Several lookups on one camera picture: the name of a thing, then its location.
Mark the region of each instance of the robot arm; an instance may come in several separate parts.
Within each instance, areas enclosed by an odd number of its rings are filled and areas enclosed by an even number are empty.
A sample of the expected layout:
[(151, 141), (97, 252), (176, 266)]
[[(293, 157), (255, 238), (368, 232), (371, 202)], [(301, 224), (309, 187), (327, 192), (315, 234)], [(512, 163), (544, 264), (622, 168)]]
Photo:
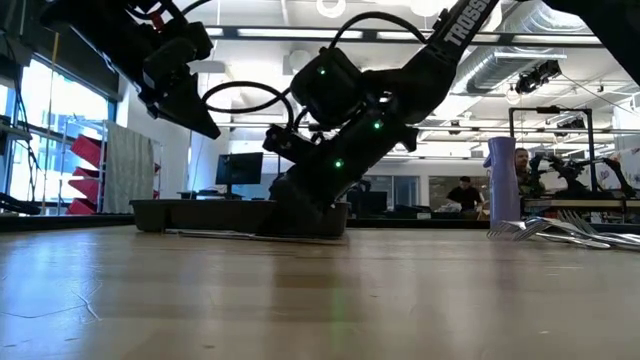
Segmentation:
[(497, 3), (461, 0), (443, 11), (426, 46), (401, 69), (363, 74), (338, 48), (323, 48), (294, 77), (291, 93), (320, 125), (342, 127), (319, 145), (287, 129), (269, 131), (265, 149), (295, 162), (270, 189), (283, 217), (319, 220), (396, 144), (414, 151), (418, 130), (407, 125), (422, 121), (447, 96), (465, 49)]
[[(134, 15), (154, 7), (150, 24)], [(162, 20), (168, 11), (173, 17)], [(152, 117), (161, 117), (213, 139), (220, 130), (197, 91), (187, 63), (212, 49), (202, 23), (189, 23), (171, 0), (55, 0), (41, 17), (47, 27), (69, 25), (107, 64), (137, 88)]]
[[(401, 69), (361, 73), (335, 46), (337, 39), (323, 48), (294, 77), (291, 94), (323, 129), (339, 132), (319, 144), (300, 136), (295, 126), (267, 132), (264, 148), (295, 163), (270, 189), (281, 217), (293, 224), (317, 221), (396, 144), (415, 150), (418, 131), (407, 125), (422, 121), (445, 99), (462, 54), (498, 1), (459, 0), (443, 11), (425, 46)], [(638, 1), (544, 1), (580, 16), (640, 82)], [(134, 21), (132, 10), (147, 13), (158, 4), (155, 27)], [(173, 16), (167, 24), (157, 21), (165, 10)], [(340, 33), (359, 20), (384, 18), (380, 14), (356, 16)], [(211, 42), (202, 24), (188, 23), (171, 0), (53, 0), (43, 22), (70, 24), (136, 84), (152, 115), (212, 138), (219, 135), (186, 65), (205, 59)]]

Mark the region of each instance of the black cable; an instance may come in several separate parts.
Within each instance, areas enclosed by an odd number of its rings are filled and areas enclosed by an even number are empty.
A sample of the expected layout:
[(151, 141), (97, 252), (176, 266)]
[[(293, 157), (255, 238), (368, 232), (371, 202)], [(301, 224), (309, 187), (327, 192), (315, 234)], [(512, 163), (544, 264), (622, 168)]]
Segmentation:
[(193, 10), (195, 10), (195, 8), (197, 8), (200, 5), (204, 5), (208, 2), (210, 2), (211, 0), (198, 0), (198, 1), (194, 1), (193, 3), (191, 3), (191, 5), (187, 6), (186, 8), (184, 8), (182, 10), (182, 15), (187, 15), (188, 13), (192, 12)]
[(207, 104), (207, 108), (210, 111), (214, 111), (222, 114), (234, 114), (234, 115), (248, 114), (248, 113), (264, 110), (270, 106), (275, 105), (277, 102), (281, 101), (284, 104), (285, 108), (287, 109), (287, 118), (288, 118), (287, 127), (288, 128), (293, 127), (294, 125), (293, 107), (291, 106), (291, 102), (287, 99), (287, 95), (291, 92), (290, 89), (285, 89), (284, 91), (281, 92), (269, 85), (254, 82), (254, 81), (230, 81), (209, 89), (202, 96), (202, 100), (206, 103), (207, 100), (209, 100), (209, 98), (211, 98), (216, 93), (219, 93), (220, 91), (223, 91), (226, 89), (236, 88), (236, 87), (250, 87), (250, 88), (260, 89), (275, 95), (275, 97), (262, 105), (242, 108), (242, 109), (222, 109), (222, 108), (217, 108), (208, 104)]
[[(198, 0), (196, 2), (194, 2), (193, 4), (187, 6), (184, 10), (182, 10), (183, 14), (187, 14), (190, 11), (194, 10), (196, 7), (201, 6), (207, 2), (209, 2), (211, 0)], [(336, 36), (334, 37), (334, 39), (331, 41), (331, 44), (329, 45), (329, 48), (335, 48), (336, 45), (338, 44), (338, 41), (340, 40), (340, 37), (342, 36), (342, 34), (344, 34), (345, 31), (347, 31), (351, 26), (353, 26), (354, 24), (362, 21), (362, 20), (366, 20), (366, 19), (379, 19), (379, 20), (385, 20), (388, 22), (391, 22), (393, 24), (396, 24), (398, 26), (401, 26), (403, 28), (405, 28), (406, 30), (408, 30), (409, 32), (411, 32), (420, 42), (422, 42), (423, 44), (425, 44), (427, 42), (427, 39), (424, 37), (424, 35), (420, 32), (420, 30), (418, 30), (418, 28), (416, 28), (413, 24), (411, 24), (410, 22), (392, 15), (392, 14), (388, 14), (388, 13), (384, 13), (384, 12), (380, 12), (380, 11), (370, 11), (370, 12), (365, 12), (359, 15), (354, 16), (353, 18), (351, 18), (349, 21), (347, 21), (341, 28), (340, 30), (338, 30), (338, 33), (336, 34)], [(287, 108), (287, 116), (288, 116), (288, 121), (287, 121), (287, 128), (288, 129), (295, 129), (297, 131), (298, 126), (300, 125), (300, 122), (302, 121), (302, 118), (306, 115), (306, 109), (303, 110), (303, 112), (301, 112), (298, 115), (298, 118), (294, 120), (293, 118), (293, 107), (291, 106), (291, 103), (289, 102), (289, 100), (287, 100), (287, 95), (291, 92), (291, 89), (287, 88), (284, 91), (280, 92), (276, 89), (274, 89), (271, 86), (265, 85), (265, 84), (261, 84), (261, 83), (257, 83), (257, 82), (253, 82), (253, 81), (231, 81), (228, 83), (224, 83), (224, 84), (220, 84), (218, 86), (215, 86), (214, 88), (210, 89), (209, 91), (207, 91), (204, 96), (202, 97), (202, 99), (206, 101), (213, 96), (214, 94), (222, 91), (222, 90), (226, 90), (229, 88), (233, 88), (233, 87), (253, 87), (253, 88), (257, 88), (260, 90), (264, 90), (267, 92), (270, 92), (272, 94), (274, 94), (276, 97), (269, 100), (268, 102), (262, 104), (262, 105), (258, 105), (258, 106), (254, 106), (254, 107), (249, 107), (249, 108), (243, 108), (243, 109), (221, 109), (221, 108), (216, 108), (210, 105), (207, 105), (207, 108), (210, 111), (214, 111), (214, 112), (219, 112), (219, 113), (223, 113), (223, 114), (247, 114), (247, 113), (252, 113), (252, 112), (257, 112), (260, 110), (264, 110), (270, 106), (273, 106), (274, 104), (276, 104), (278, 101), (282, 101), (285, 104), (285, 107)]]
[(344, 23), (344, 25), (342, 25), (340, 30), (338, 30), (338, 33), (336, 34), (336, 36), (331, 41), (331, 44), (329, 45), (329, 49), (335, 48), (336, 45), (338, 45), (338, 41), (340, 41), (340, 37), (350, 27), (352, 27), (353, 25), (355, 25), (356, 23), (362, 20), (367, 20), (367, 19), (379, 19), (379, 20), (384, 20), (384, 21), (388, 21), (390, 23), (396, 24), (400, 27), (405, 28), (410, 33), (412, 33), (421, 43), (423, 44), (427, 43), (427, 39), (420, 32), (420, 30), (418, 30), (417, 27), (415, 27), (412, 23), (408, 22), (407, 20), (392, 14), (382, 12), (382, 11), (369, 11), (362, 14), (358, 14), (352, 17), (351, 19), (349, 19), (346, 23)]
[(309, 113), (309, 110), (307, 110), (307, 108), (302, 109), (300, 114), (298, 114), (296, 119), (293, 121), (293, 131), (298, 131), (298, 128), (300, 127), (300, 123), (302, 122), (302, 119), (304, 119), (304, 117), (307, 116), (308, 113)]

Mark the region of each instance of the computer monitor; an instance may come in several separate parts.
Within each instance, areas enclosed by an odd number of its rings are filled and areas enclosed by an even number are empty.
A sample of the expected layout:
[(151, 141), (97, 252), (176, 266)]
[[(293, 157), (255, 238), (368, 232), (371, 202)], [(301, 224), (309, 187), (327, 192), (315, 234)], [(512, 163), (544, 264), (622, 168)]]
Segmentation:
[(358, 216), (382, 214), (387, 210), (387, 192), (352, 190), (347, 193), (347, 202)]
[(263, 156), (263, 153), (220, 155), (216, 185), (227, 185), (227, 193), (231, 194), (231, 185), (260, 184)]

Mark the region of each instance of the wooden table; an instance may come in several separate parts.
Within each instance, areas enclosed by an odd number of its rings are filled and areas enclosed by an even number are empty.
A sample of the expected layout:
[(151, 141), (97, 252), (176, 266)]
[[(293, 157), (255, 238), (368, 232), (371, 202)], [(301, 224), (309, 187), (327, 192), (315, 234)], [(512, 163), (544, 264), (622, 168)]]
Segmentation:
[(638, 359), (640, 254), (482, 231), (348, 246), (0, 236), (1, 359)]

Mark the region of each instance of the black tray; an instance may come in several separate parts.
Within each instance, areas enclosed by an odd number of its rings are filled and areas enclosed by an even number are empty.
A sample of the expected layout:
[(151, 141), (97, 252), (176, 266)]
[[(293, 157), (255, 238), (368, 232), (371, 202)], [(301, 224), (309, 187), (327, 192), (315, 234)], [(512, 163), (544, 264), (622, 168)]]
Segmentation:
[(261, 233), (261, 227), (276, 209), (274, 201), (242, 200), (133, 200), (136, 226), (144, 232), (166, 229), (236, 231), (240, 233), (337, 238), (344, 233), (348, 204), (337, 203), (320, 224), (277, 233)]

